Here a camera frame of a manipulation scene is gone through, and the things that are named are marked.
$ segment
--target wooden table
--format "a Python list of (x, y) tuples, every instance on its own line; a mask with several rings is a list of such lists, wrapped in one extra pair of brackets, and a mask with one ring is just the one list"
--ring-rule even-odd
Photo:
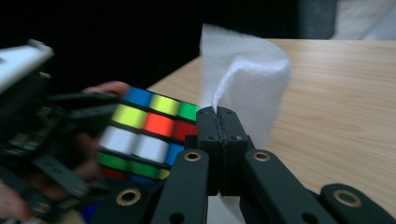
[[(396, 217), (396, 41), (270, 41), (289, 55), (292, 75), (262, 148), (308, 189), (347, 184)], [(198, 58), (149, 89), (199, 104), (201, 65)]]

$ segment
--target finger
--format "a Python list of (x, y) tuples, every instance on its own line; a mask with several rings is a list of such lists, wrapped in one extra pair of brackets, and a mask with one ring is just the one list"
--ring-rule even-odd
[(93, 139), (89, 134), (77, 133), (73, 138), (73, 143), (70, 150), (74, 154), (75, 160), (84, 162), (96, 157), (98, 145), (96, 140)]
[(97, 85), (95, 87), (89, 87), (84, 89), (84, 92), (107, 92), (107, 93), (115, 93), (119, 97), (124, 96), (128, 90), (130, 89), (130, 85), (121, 82), (121, 81), (109, 81)]
[(66, 195), (66, 190), (47, 175), (29, 174), (26, 175), (24, 179), (26, 179), (32, 187), (38, 189), (42, 194), (52, 200), (57, 200)]
[(85, 154), (84, 162), (74, 169), (76, 175), (86, 181), (94, 180), (99, 174), (99, 163), (97, 160), (97, 152), (99, 145), (97, 139), (91, 138), (88, 134), (80, 133), (76, 137), (78, 151)]
[(27, 221), (32, 213), (20, 195), (0, 180), (0, 218), (14, 218)]

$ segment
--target paper towel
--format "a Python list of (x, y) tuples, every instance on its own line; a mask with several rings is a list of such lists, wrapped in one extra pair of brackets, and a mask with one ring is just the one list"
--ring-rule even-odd
[[(201, 107), (233, 110), (256, 148), (265, 149), (290, 82), (290, 60), (268, 40), (204, 24)], [(245, 223), (238, 197), (212, 196), (207, 223)]]

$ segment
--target yellow square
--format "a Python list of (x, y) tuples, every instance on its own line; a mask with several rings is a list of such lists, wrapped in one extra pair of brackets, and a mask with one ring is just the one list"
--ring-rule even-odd
[(141, 129), (145, 123), (147, 113), (128, 105), (119, 105), (112, 119), (120, 124)]
[(178, 106), (179, 101), (157, 94), (152, 97), (149, 105), (152, 109), (172, 116), (177, 115)]

